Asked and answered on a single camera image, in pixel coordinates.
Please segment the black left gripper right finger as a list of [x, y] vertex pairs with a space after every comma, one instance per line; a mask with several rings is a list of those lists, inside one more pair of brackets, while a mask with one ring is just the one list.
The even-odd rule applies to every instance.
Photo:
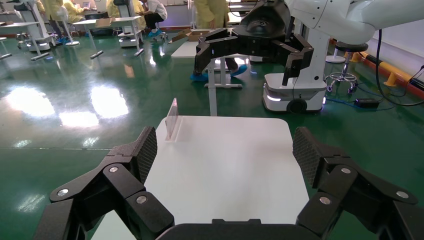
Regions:
[[295, 130], [292, 153], [316, 189], [296, 224], [326, 239], [343, 212], [380, 240], [421, 240], [424, 210], [408, 190], [360, 167], [340, 147], [318, 141], [306, 127]]

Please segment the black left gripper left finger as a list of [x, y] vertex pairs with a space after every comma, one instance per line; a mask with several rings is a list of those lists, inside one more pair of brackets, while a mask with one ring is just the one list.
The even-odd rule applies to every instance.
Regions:
[[136, 239], [157, 239], [175, 224], [174, 216], [145, 187], [157, 151], [152, 126], [134, 142], [113, 147], [97, 167], [51, 192], [33, 238], [85, 240], [113, 211]]

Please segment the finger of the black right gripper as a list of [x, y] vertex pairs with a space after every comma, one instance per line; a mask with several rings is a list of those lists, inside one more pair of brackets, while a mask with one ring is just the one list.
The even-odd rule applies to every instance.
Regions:
[[199, 37], [194, 58], [194, 72], [201, 73], [212, 59], [234, 54], [234, 36], [220, 28]]
[[300, 35], [291, 33], [288, 39], [274, 41], [274, 59], [284, 66], [282, 86], [287, 86], [290, 78], [297, 78], [300, 71], [308, 68], [314, 48]]

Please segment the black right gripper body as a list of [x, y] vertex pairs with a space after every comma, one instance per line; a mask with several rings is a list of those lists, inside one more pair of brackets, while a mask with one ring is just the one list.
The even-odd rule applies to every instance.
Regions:
[[259, 56], [260, 48], [277, 40], [284, 43], [294, 27], [288, 5], [283, 0], [262, 0], [231, 30], [240, 53]]

